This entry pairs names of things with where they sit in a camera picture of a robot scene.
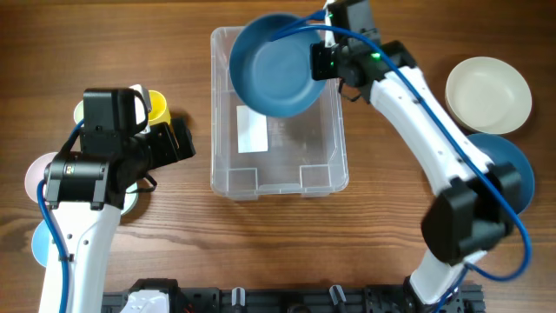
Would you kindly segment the yellow plastic cup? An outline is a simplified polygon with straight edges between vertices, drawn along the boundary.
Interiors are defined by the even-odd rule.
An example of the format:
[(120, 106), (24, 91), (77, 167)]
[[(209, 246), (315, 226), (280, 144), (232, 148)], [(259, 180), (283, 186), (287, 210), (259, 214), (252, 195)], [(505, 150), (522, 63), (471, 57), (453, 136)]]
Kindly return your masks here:
[(149, 91), (151, 111), (149, 113), (149, 126), (159, 123), (171, 124), (171, 115), (165, 96), (156, 90)]

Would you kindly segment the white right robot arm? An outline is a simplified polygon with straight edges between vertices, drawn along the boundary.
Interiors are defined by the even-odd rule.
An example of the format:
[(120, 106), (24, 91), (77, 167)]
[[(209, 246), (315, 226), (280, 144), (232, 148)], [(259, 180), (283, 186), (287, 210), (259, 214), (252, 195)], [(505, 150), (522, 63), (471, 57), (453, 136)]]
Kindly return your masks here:
[(434, 194), (420, 225), (427, 251), (404, 287), (415, 311), (439, 310), (476, 262), (519, 228), (519, 172), (495, 163), (464, 136), (402, 43), (314, 43), (310, 60), (313, 79), (338, 78), (357, 88), (424, 170)]

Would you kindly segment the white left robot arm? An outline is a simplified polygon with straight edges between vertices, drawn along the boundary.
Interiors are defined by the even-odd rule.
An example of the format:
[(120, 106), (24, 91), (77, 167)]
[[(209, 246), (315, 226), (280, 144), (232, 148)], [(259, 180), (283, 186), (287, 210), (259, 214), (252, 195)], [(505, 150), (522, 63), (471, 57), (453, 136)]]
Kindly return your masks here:
[(108, 156), (72, 149), (84, 131), (78, 123), (36, 188), (51, 236), (42, 312), (100, 311), (110, 247), (131, 185), (151, 181), (150, 170), (195, 154), (182, 118), (131, 134), (130, 150)]

